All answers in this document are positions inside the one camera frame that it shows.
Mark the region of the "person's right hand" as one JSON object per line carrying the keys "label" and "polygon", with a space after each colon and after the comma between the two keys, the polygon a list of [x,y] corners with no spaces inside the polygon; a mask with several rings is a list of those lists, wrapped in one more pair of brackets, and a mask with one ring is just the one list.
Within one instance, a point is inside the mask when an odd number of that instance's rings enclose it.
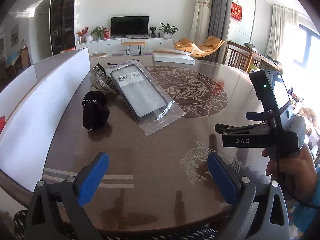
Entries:
{"label": "person's right hand", "polygon": [[295,196],[310,201],[316,189],[318,174],[308,145],[304,144],[297,158],[279,159],[280,172],[292,175]]}

